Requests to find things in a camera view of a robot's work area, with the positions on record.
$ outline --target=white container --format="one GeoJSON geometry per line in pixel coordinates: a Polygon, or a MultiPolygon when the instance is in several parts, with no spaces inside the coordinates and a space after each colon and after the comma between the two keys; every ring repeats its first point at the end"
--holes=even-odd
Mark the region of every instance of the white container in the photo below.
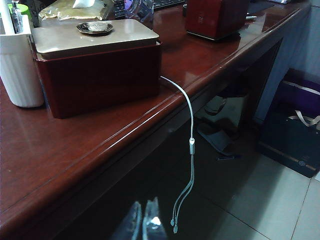
{"type": "Polygon", "coordinates": [[[44,96],[31,52],[27,15],[22,16],[22,22],[22,33],[0,34],[0,77],[14,105],[39,107],[44,96]]]}

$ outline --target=green cap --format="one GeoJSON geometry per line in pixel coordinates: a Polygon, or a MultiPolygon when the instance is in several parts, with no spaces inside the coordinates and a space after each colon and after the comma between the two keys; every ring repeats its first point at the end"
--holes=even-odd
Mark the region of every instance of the green cap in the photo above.
{"type": "MultiPolygon", "coordinates": [[[[10,13],[12,13],[12,4],[8,4],[8,7],[10,9],[10,13]]],[[[30,14],[30,11],[29,11],[29,8],[27,5],[24,5],[24,4],[17,4],[17,7],[18,9],[21,10],[21,14],[22,15],[28,15],[29,17],[29,20],[31,20],[31,14],[30,14]]]]}

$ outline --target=charging cable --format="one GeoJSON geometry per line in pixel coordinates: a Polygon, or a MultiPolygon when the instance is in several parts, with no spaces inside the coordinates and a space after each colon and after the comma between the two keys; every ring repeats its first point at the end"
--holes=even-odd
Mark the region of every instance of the charging cable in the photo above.
{"type": "Polygon", "coordinates": [[[188,184],[185,186],[185,188],[182,190],[182,192],[180,193],[180,195],[178,196],[178,198],[175,200],[174,206],[173,206],[173,210],[172,210],[172,219],[170,221],[171,226],[173,226],[173,233],[177,233],[178,232],[178,218],[179,218],[179,212],[180,212],[180,208],[184,202],[184,200],[186,199],[186,197],[189,195],[189,193],[191,192],[194,183],[195,183],[195,163],[194,163],[194,155],[196,153],[196,148],[195,148],[195,139],[194,139],[194,114],[193,114],[193,110],[192,110],[192,106],[191,106],[191,102],[190,99],[188,97],[188,95],[186,94],[186,92],[183,90],[182,87],[180,87],[178,84],[176,84],[175,82],[169,80],[168,78],[164,77],[164,76],[160,76],[162,79],[168,81],[169,83],[171,83],[172,85],[174,85],[175,87],[177,87],[184,95],[189,109],[190,109],[190,116],[191,116],[191,128],[190,128],[190,139],[189,139],[189,146],[190,146],[190,155],[191,155],[191,160],[190,160],[190,180],[188,182],[188,184]]]}

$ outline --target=keyboard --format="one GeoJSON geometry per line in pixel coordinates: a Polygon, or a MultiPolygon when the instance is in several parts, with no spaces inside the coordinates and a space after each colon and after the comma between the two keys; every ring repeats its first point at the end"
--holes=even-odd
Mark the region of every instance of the keyboard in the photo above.
{"type": "MultiPolygon", "coordinates": [[[[153,9],[155,11],[173,7],[185,3],[185,0],[154,0],[153,9]]],[[[125,1],[114,0],[114,16],[115,19],[123,19],[125,17],[125,1]]]]}

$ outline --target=glass object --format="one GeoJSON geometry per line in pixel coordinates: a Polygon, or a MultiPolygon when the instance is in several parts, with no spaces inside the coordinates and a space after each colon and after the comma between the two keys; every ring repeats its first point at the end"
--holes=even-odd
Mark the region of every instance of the glass object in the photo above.
{"type": "Polygon", "coordinates": [[[126,19],[135,19],[153,29],[154,0],[124,0],[126,19]]]}

